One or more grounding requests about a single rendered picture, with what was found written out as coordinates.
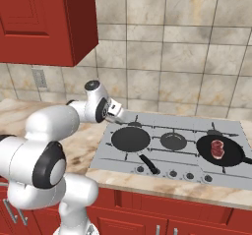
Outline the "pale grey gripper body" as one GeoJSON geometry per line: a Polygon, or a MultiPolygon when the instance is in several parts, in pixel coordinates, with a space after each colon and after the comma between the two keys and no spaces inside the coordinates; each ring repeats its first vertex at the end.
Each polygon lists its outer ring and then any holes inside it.
{"type": "Polygon", "coordinates": [[[121,108],[119,111],[109,111],[106,120],[115,124],[127,124],[129,122],[129,112],[121,108]]]}

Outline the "red raw steak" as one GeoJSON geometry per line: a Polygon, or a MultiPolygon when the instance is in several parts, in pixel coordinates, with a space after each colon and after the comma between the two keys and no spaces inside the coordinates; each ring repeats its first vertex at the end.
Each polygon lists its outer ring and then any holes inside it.
{"type": "Polygon", "coordinates": [[[224,155],[223,142],[220,140],[213,140],[211,142],[211,154],[215,159],[222,159],[224,155]]]}

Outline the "grey hob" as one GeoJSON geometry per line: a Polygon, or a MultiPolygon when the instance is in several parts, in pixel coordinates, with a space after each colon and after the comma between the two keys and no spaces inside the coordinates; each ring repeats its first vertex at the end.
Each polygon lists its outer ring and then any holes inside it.
{"type": "Polygon", "coordinates": [[[129,112],[127,124],[107,125],[91,167],[252,191],[252,164],[241,162],[236,166],[221,167],[200,155],[196,143],[206,135],[229,138],[252,158],[252,147],[237,121],[129,112]],[[160,170],[159,175],[154,175],[137,153],[126,154],[112,145],[112,134],[129,126],[142,128],[150,135],[151,142],[143,154],[160,170]],[[136,171],[138,166],[144,167],[143,173],[136,171]],[[171,170],[177,172],[176,177],[169,176],[171,170]],[[188,172],[194,175],[193,180],[186,178],[188,172]],[[205,183],[205,175],[210,175],[213,181],[205,183]]]}

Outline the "red cupboard door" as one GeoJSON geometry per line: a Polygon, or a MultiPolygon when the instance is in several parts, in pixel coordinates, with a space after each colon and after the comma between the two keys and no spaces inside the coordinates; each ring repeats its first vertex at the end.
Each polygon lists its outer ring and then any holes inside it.
{"type": "Polygon", "coordinates": [[[100,235],[156,235],[157,225],[159,235],[166,235],[165,218],[94,206],[88,208],[88,215],[100,235]]]}
{"type": "Polygon", "coordinates": [[[0,235],[52,235],[60,225],[58,206],[51,206],[37,210],[23,210],[28,218],[28,226],[25,226],[16,208],[10,205],[12,213],[16,215],[15,224],[3,204],[7,199],[7,181],[0,178],[0,235]]]}
{"type": "Polygon", "coordinates": [[[226,230],[172,219],[168,220],[167,235],[173,235],[175,227],[178,229],[178,235],[228,235],[226,230]]]}

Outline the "grey wall socket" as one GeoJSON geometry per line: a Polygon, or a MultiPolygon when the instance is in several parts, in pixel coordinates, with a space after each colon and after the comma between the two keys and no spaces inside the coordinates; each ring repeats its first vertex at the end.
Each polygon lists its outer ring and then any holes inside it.
{"type": "Polygon", "coordinates": [[[46,79],[45,79],[43,71],[39,69],[32,69],[31,71],[32,71],[32,75],[33,75],[36,86],[38,88],[46,88],[47,84],[46,84],[46,79]]]}

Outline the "red wall cupboard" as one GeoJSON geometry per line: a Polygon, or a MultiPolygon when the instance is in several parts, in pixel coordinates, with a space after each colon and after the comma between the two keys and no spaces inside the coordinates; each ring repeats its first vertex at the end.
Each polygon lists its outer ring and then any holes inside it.
{"type": "Polygon", "coordinates": [[[98,45],[95,0],[0,0],[0,62],[77,65],[98,45]]]}

